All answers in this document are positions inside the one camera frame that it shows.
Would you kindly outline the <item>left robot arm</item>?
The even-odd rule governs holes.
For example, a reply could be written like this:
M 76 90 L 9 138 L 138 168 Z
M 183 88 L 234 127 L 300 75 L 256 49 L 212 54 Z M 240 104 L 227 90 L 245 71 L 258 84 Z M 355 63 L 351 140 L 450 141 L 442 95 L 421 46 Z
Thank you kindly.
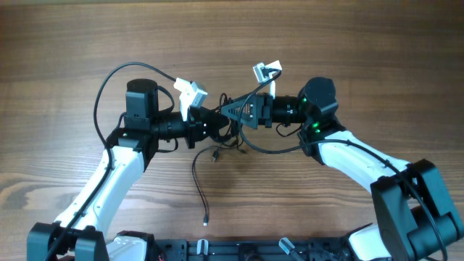
M 53 223 L 36 223 L 27 237 L 28 260 L 163 260 L 164 251 L 150 233 L 122 231 L 106 235 L 131 186 L 160 153 L 159 142 L 184 138 L 196 142 L 218 136 L 227 117 L 201 106 L 186 115 L 172 107 L 159 109 L 158 94 L 166 89 L 150 79 L 127 84 L 126 111 L 104 139 L 101 162 L 73 203 Z

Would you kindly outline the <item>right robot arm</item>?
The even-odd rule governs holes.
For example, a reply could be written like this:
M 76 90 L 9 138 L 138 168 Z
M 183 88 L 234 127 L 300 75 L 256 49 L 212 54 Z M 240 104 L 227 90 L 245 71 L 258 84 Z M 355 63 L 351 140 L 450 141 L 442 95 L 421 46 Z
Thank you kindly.
M 373 199 L 376 223 L 347 237 L 354 260 L 448 259 L 447 247 L 463 238 L 463 222 L 436 166 L 408 162 L 363 143 L 336 117 L 339 104 L 329 78 L 310 79 L 297 96 L 259 89 L 230 101 L 221 114 L 240 126 L 269 128 L 299 123 L 299 149 L 360 184 Z

